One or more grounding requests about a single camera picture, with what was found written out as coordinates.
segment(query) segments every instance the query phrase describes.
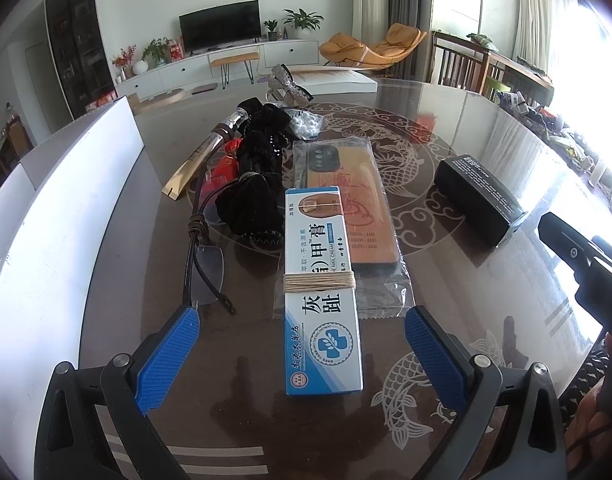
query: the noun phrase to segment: white cabinet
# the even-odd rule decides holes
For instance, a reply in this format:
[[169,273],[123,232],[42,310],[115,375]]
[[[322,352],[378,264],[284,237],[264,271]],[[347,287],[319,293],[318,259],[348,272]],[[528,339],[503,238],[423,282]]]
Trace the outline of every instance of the white cabinet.
[[[186,90],[201,86],[222,77],[219,66],[211,68],[211,62],[223,57],[234,57],[255,52],[259,60],[251,61],[253,78],[267,75],[270,69],[280,63],[287,66],[315,65],[320,63],[320,44],[317,40],[279,40],[263,43],[242,44],[222,48],[215,52],[198,54],[168,65],[148,70],[147,73],[123,81],[115,87],[119,96],[137,94],[143,100],[175,88]],[[243,62],[228,67],[230,80],[247,78]]]
[[161,94],[163,91],[164,86],[161,83],[159,70],[130,78],[117,85],[117,94],[119,96],[137,94],[139,99]]
[[172,63],[160,68],[158,72],[161,84],[167,90],[212,78],[208,56],[195,56]]
[[264,44],[266,68],[284,63],[290,65],[315,65],[320,62],[320,44],[312,41],[273,41]]

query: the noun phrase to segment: green plant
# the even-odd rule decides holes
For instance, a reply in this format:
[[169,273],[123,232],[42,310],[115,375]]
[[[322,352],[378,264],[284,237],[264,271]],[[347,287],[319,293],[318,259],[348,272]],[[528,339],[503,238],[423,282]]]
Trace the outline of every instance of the green plant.
[[310,28],[315,30],[321,28],[320,23],[324,20],[324,16],[311,12],[306,13],[305,10],[300,9],[299,12],[294,12],[291,9],[284,9],[284,12],[288,12],[288,16],[284,20],[284,23],[292,23],[294,28]]
[[264,26],[268,29],[269,32],[273,32],[275,27],[277,27],[277,20],[266,20],[264,22]]
[[168,38],[159,38],[152,40],[144,49],[142,59],[145,60],[148,56],[153,58],[155,63],[166,61],[166,42]]

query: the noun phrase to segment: black fabric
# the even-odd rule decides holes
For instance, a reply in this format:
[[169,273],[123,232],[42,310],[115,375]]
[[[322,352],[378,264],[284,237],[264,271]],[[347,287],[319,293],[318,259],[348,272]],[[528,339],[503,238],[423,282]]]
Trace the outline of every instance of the black fabric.
[[234,234],[280,245],[284,243],[284,217],[278,208],[283,190],[282,150],[291,140],[284,131],[291,118],[274,105],[262,106],[257,99],[242,105],[250,119],[240,126],[243,140],[237,160],[241,180],[217,197],[217,213]]
[[273,173],[256,174],[225,189],[215,201],[217,213],[230,230],[253,235],[284,230],[284,217],[277,208],[281,179]]

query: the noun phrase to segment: blue gripper pad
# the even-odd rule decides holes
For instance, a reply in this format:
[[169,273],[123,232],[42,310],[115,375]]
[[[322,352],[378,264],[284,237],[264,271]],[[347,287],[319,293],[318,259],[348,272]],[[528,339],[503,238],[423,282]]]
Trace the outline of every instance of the blue gripper pad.
[[137,375],[135,403],[142,415],[158,408],[199,337],[199,314],[187,308]]
[[461,414],[468,401],[466,379],[446,347],[416,308],[406,314],[404,332],[442,404]]

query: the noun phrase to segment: orange lounge chair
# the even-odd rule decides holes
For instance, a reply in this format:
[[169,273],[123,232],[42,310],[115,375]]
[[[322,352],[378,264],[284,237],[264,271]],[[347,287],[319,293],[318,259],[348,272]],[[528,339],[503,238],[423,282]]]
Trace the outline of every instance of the orange lounge chair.
[[337,66],[378,70],[405,59],[425,37],[418,28],[395,23],[384,41],[371,46],[340,32],[320,46],[320,54]]

